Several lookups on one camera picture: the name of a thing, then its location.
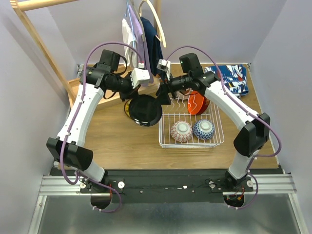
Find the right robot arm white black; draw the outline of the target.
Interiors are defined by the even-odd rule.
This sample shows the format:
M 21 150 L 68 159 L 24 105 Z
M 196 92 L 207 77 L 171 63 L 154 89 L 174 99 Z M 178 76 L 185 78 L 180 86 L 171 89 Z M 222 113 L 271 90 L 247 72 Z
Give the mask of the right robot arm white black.
M 158 61 L 163 81 L 156 93 L 157 99 L 162 105 L 169 105 L 169 94 L 175 96 L 178 91 L 191 89 L 216 104 L 232 120 L 239 130 L 234 139 L 236 153 L 222 182 L 228 190 L 235 191 L 241 187 L 253 159 L 269 139 L 270 117 L 266 113 L 260 115 L 231 93 L 224 85 L 220 70 L 204 72 L 195 53 L 181 56 L 180 64 L 184 75 L 175 78 L 170 61 Z

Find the red floral plate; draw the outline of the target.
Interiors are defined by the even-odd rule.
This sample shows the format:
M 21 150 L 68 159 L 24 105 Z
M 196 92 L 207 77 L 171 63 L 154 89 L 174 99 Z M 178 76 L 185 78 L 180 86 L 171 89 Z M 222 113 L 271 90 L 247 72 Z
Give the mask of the red floral plate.
M 203 114 L 207 110 L 207 108 L 209 107 L 209 104 L 210 104 L 210 100 L 204 97 L 203 103 L 199 112 L 200 115 Z

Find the yellow patterned small plate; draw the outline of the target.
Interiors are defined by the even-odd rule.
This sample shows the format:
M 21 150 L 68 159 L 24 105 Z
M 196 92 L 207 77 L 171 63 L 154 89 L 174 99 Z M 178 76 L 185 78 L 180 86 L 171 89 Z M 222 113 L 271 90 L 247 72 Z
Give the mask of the yellow patterned small plate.
M 126 114 L 127 117 L 130 117 L 130 114 L 129 114 L 129 105 L 130 105 L 130 102 L 131 102 L 131 99 L 130 100 L 127 100 L 124 104 L 124 112 Z

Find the red white patterned bowl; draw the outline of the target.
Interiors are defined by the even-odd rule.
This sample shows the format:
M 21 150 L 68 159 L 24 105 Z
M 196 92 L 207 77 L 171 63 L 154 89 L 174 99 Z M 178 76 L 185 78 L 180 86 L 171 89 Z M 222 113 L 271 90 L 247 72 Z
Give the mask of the red white patterned bowl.
M 170 128 L 171 137 L 177 142 L 187 142 L 192 138 L 193 130 L 186 121 L 178 121 Z

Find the blue patterned bowl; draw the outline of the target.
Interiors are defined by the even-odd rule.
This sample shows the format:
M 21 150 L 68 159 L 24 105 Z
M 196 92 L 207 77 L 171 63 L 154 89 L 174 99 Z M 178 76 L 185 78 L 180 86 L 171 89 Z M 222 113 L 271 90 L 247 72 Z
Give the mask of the blue patterned bowl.
M 210 120 L 201 119 L 193 125 L 193 135 L 200 140 L 209 140 L 214 133 L 215 126 Z

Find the orange plate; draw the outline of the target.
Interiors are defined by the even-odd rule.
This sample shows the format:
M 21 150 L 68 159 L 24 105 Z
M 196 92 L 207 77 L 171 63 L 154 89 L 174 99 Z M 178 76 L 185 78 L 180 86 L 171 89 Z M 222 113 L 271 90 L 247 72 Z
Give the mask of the orange plate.
M 191 115 L 200 115 L 207 109 L 206 99 L 197 91 L 192 91 L 188 99 L 188 112 Z

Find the white wire dish rack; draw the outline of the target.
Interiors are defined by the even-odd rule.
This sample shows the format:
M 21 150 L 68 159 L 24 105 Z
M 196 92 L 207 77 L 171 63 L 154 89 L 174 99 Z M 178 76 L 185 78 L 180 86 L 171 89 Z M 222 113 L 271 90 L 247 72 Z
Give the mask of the white wire dish rack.
M 191 115 L 188 112 L 188 101 L 190 95 L 183 95 L 179 92 L 176 99 L 171 99 L 171 105 L 162 107 L 162 119 L 158 123 L 158 140 L 165 149 L 186 149 L 186 148 L 213 148 L 224 142 L 224 133 L 219 108 L 210 103 L 207 109 L 200 115 Z M 196 136 L 187 142 L 178 142 L 172 138 L 170 128 L 178 121 L 185 121 L 193 126 L 197 121 L 207 119 L 214 125 L 213 136 L 208 140 L 202 140 Z

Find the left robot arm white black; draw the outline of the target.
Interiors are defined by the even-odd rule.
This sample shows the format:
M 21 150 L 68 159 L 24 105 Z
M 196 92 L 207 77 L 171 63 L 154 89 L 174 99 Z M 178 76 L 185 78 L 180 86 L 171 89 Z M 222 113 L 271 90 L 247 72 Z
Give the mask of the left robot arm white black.
M 141 61 L 123 78 L 124 73 L 117 72 L 120 59 L 126 58 L 114 51 L 103 50 L 98 63 L 83 68 L 78 95 L 70 114 L 57 136 L 48 138 L 46 142 L 69 184 L 74 182 L 67 177 L 65 166 L 75 169 L 76 175 L 84 175 L 90 179 L 92 188 L 98 193 L 107 189 L 109 177 L 108 172 L 94 161 L 93 151 L 84 147 L 92 116 L 99 101 L 105 98 L 107 90 L 125 97 L 132 96 L 149 79 L 145 64 Z

